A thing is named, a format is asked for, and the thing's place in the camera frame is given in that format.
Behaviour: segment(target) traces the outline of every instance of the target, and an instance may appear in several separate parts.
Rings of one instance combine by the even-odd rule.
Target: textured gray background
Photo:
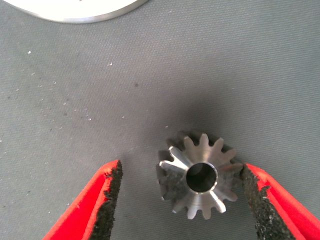
[[[208,221],[160,201],[157,151],[190,128],[222,136],[319,218],[319,12],[318,0],[150,0],[72,25],[1,1],[0,238],[41,239],[121,159],[113,240],[255,239],[240,190]]]

